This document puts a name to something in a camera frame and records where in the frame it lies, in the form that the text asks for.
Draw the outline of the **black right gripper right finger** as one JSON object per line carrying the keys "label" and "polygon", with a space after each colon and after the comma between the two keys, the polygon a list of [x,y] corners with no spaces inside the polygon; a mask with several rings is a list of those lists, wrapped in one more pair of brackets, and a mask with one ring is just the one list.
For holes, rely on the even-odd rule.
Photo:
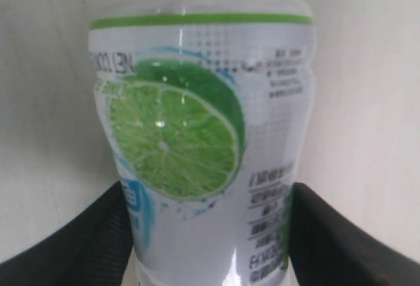
{"label": "black right gripper right finger", "polygon": [[419,263],[371,237],[305,184],[293,187],[290,234],[299,285],[419,284]]}

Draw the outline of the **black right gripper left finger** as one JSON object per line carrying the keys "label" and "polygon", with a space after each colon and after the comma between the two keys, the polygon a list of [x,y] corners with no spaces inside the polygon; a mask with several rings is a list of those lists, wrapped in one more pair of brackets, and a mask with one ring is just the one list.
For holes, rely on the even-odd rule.
{"label": "black right gripper left finger", "polygon": [[2,285],[121,285],[133,248],[120,182],[33,247],[1,263]]}

